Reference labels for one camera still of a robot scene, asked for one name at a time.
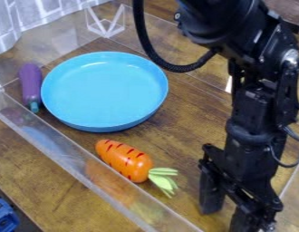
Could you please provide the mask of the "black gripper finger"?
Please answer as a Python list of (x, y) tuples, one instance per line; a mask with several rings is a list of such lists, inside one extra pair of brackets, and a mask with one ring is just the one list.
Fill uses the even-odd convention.
[(251, 214), (246, 213), (242, 209), (237, 208), (235, 214), (230, 223), (229, 232), (258, 232), (255, 218)]
[(208, 170), (202, 171), (200, 178), (200, 207), (204, 215), (218, 212), (225, 205), (226, 191), (219, 177)]

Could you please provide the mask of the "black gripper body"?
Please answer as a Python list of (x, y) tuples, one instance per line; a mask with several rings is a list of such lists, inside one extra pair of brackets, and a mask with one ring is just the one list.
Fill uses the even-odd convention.
[(286, 145), (286, 134), (266, 130), (251, 134), (234, 122), (227, 123), (227, 143), (223, 149), (207, 143), (200, 170), (208, 169), (218, 177), (237, 208), (251, 214), (258, 232), (274, 232), (275, 216), (283, 210), (283, 203), (273, 188)]

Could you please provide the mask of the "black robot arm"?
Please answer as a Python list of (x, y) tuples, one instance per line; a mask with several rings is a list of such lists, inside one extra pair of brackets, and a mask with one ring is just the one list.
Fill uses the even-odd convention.
[(225, 148), (203, 147), (200, 205), (237, 204), (230, 232), (273, 232), (283, 203), (271, 180), (299, 112), (299, 46), (263, 0), (178, 0), (184, 36), (229, 60), (233, 114)]

